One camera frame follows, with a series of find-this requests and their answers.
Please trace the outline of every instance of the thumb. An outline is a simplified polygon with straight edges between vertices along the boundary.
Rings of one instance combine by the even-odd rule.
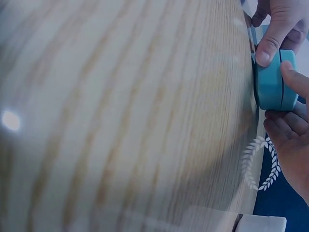
[[[267,67],[271,63],[284,38],[294,26],[293,22],[277,20],[275,15],[272,16],[268,29],[256,50],[255,59],[260,66]]]

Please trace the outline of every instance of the wooden board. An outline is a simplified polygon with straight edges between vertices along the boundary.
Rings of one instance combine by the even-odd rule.
[[[181,231],[192,207],[253,211],[241,161],[263,112],[239,1],[10,0],[0,32],[1,231]]]

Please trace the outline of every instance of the fingernail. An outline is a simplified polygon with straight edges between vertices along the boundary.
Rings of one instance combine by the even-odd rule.
[[[255,59],[256,62],[262,67],[267,67],[270,64],[270,56],[264,51],[257,52]]]
[[[261,25],[262,21],[256,17],[256,16],[253,16],[252,18],[252,25],[256,28],[258,27],[259,25]]]

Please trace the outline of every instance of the blue fabric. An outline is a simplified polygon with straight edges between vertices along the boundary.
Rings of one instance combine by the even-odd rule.
[[[271,155],[264,151],[260,185],[271,170]],[[309,231],[309,207],[293,190],[282,173],[266,191],[258,191],[254,207],[255,215],[278,216],[287,219],[286,232]]]

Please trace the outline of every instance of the light wood grain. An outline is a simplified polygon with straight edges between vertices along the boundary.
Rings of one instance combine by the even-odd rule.
[[[191,207],[252,212],[241,156],[263,112],[240,2],[10,0],[0,32],[0,109],[21,120],[0,132],[1,231],[182,231]]]

